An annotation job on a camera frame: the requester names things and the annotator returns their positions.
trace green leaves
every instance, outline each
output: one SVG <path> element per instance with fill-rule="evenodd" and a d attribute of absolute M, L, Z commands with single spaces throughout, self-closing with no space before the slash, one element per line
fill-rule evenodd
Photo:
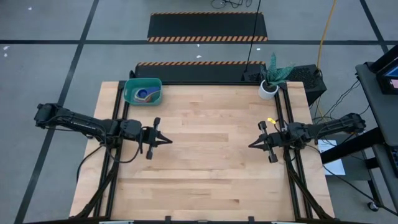
<path fill-rule="evenodd" d="M 265 71 L 264 66 L 261 65 L 261 74 L 264 77 L 268 86 L 276 86 L 286 82 L 287 76 L 292 72 L 294 65 L 285 68 L 276 67 L 276 55 L 272 53 L 271 62 L 268 66 L 268 71 Z"/>

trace yellow cable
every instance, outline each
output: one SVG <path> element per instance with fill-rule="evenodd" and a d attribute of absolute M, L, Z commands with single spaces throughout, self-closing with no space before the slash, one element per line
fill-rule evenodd
<path fill-rule="evenodd" d="M 337 2 L 337 0 L 333 0 L 333 5 L 332 5 L 332 7 L 330 9 L 330 13 L 329 13 L 329 18 L 328 18 L 328 21 L 326 22 L 325 30 L 323 31 L 322 39 L 321 39 L 321 42 L 319 44 L 317 68 L 320 68 L 323 41 L 325 40 L 326 32 L 329 29 L 329 23 L 330 23 L 331 15 L 333 15 L 333 12 L 335 11 L 336 2 Z M 321 114 L 321 117 L 322 117 L 321 121 L 323 121 L 325 116 L 323 115 L 322 110 L 319 108 L 319 102 L 320 102 L 320 100 L 315 101 L 315 103 L 317 104 L 318 111 L 319 111 L 319 113 Z"/>

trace green container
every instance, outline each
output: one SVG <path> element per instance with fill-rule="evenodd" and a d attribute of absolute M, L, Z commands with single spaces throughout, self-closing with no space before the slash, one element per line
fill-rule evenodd
<path fill-rule="evenodd" d="M 142 88 L 160 87 L 160 91 L 152 95 L 150 102 L 134 100 L 136 92 Z M 162 102 L 162 81 L 158 78 L 132 78 L 124 85 L 124 100 L 134 106 L 157 106 Z"/>

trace white flower pot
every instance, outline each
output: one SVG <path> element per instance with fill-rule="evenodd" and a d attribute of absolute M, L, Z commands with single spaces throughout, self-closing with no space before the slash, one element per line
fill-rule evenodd
<path fill-rule="evenodd" d="M 263 84 L 264 82 L 265 82 L 265 81 L 263 80 L 263 81 L 261 82 L 261 84 L 260 84 L 260 87 L 259 87 L 259 96 L 260 96 L 262 99 L 264 99 L 264 100 L 272 99 L 272 98 L 275 96 L 275 94 L 278 92 L 279 86 L 276 86 L 276 90 L 273 91 L 272 93 L 270 93 L 270 92 L 266 91 L 265 89 L 263 89 L 262 84 Z"/>

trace black rubber mat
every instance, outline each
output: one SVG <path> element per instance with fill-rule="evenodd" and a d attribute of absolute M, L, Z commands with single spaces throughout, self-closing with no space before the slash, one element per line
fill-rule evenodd
<path fill-rule="evenodd" d="M 159 12 L 150 16 L 149 42 L 263 42 L 264 15 L 255 12 Z"/>
<path fill-rule="evenodd" d="M 260 72 L 265 62 L 250 61 L 248 71 Z M 159 78 L 164 83 L 237 83 L 242 82 L 246 62 L 145 62 L 136 66 L 138 78 Z"/>

